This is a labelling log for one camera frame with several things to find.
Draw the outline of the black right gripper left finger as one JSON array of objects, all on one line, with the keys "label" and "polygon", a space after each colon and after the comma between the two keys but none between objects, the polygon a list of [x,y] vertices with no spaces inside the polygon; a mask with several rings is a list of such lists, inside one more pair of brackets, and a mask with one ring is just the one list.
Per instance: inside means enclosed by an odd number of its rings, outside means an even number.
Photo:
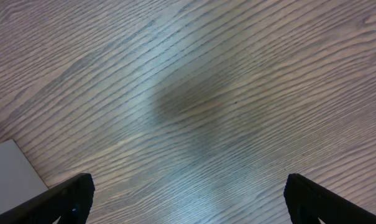
[{"label": "black right gripper left finger", "polygon": [[93,204],[94,191],[91,174],[77,174],[0,214],[0,224],[85,224]]}]

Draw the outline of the white cardboard box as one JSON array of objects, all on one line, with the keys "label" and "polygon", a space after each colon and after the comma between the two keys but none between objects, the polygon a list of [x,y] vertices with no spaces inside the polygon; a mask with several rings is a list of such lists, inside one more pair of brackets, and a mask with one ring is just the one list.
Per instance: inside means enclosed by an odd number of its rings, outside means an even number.
[{"label": "white cardboard box", "polygon": [[0,214],[48,190],[13,140],[0,143]]}]

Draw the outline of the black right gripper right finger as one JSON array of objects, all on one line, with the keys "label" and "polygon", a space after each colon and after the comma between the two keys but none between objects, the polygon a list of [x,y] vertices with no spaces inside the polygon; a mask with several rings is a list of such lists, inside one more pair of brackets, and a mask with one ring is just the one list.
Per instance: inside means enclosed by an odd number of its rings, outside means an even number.
[{"label": "black right gripper right finger", "polygon": [[376,224],[373,213],[300,174],[288,175],[283,196],[293,224]]}]

